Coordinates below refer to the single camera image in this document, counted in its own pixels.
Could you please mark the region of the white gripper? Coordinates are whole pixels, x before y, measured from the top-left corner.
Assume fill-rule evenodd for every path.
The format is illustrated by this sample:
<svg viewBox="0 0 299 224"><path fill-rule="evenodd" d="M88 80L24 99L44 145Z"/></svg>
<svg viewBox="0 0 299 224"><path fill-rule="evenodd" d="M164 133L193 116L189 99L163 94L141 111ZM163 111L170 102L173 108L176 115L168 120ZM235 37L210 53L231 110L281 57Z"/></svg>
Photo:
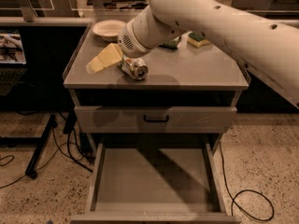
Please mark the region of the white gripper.
<svg viewBox="0 0 299 224"><path fill-rule="evenodd" d="M86 65L89 74L96 74L121 63L123 53L130 58L140 58L160 44L183 35L185 30L159 21L150 7L143 9L119 32L118 44L110 43Z"/></svg>

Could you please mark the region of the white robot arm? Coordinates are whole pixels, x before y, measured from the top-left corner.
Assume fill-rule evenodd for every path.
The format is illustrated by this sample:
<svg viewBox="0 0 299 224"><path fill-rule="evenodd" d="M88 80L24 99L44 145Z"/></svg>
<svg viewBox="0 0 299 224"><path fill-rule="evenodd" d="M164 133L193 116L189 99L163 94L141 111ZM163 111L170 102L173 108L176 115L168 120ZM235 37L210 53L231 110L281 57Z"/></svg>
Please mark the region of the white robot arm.
<svg viewBox="0 0 299 224"><path fill-rule="evenodd" d="M299 29L215 0L149 0L118 33L118 50L140 58L187 31L202 35L294 106L299 104Z"/></svg>

